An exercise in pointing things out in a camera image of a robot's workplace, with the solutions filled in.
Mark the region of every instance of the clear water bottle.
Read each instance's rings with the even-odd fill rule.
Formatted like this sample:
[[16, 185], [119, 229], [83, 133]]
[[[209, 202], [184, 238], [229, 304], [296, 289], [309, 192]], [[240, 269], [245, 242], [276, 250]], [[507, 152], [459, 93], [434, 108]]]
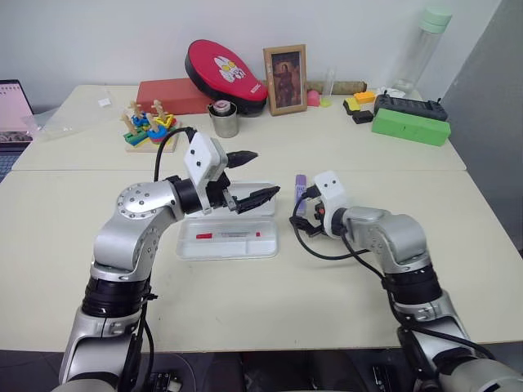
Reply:
[[392, 88], [408, 94], [416, 87], [451, 18], [452, 14], [443, 7], [425, 8], [417, 35], [414, 36], [404, 58], [398, 64], [395, 77], [392, 79]]

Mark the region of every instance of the wooden picture frame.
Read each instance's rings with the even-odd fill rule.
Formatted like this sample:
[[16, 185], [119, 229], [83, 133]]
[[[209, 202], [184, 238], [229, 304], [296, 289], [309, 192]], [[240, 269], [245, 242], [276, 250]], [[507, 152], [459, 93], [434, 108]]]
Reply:
[[305, 45], [263, 49], [270, 114], [307, 110]]

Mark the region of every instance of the laptop screen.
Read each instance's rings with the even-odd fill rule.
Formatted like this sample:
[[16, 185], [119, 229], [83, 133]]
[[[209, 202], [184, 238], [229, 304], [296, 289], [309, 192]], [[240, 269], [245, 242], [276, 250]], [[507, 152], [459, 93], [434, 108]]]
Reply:
[[33, 112], [20, 83], [0, 81], [0, 143], [30, 141], [24, 118], [31, 115]]

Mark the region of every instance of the orange block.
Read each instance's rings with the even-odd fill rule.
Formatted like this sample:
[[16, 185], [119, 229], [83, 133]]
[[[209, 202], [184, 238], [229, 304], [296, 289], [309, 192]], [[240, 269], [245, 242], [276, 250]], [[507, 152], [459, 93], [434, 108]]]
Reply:
[[372, 91], [356, 92], [354, 94], [354, 97], [356, 98], [359, 104], [369, 104], [371, 102], [374, 102], [374, 98], [376, 98]]
[[214, 102], [198, 90], [189, 78], [141, 82], [137, 104], [141, 105], [142, 110], [150, 112], [154, 100], [162, 102], [163, 109], [175, 116], [207, 113], [207, 105]]

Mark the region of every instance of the yellow block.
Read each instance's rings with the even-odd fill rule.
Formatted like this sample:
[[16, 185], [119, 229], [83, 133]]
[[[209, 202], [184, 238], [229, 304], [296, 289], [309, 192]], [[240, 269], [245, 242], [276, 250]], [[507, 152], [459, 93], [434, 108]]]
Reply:
[[359, 104], [369, 104], [371, 102], [374, 102], [374, 98], [376, 97], [372, 91], [365, 91], [365, 92], [356, 92], [354, 94], [354, 97], [358, 101]]
[[163, 122], [160, 117], [156, 117], [156, 118], [154, 118], [154, 120], [157, 124], [163, 125], [164, 127], [166, 127], [168, 129], [171, 126], [172, 121], [174, 120], [174, 115], [168, 114], [167, 116], [165, 116], [165, 122]]
[[358, 104], [358, 102], [356, 101], [356, 98], [354, 96], [349, 96], [348, 98], [345, 99], [345, 102], [349, 106], [349, 110], [351, 112], [356, 112], [361, 109], [360, 105]]

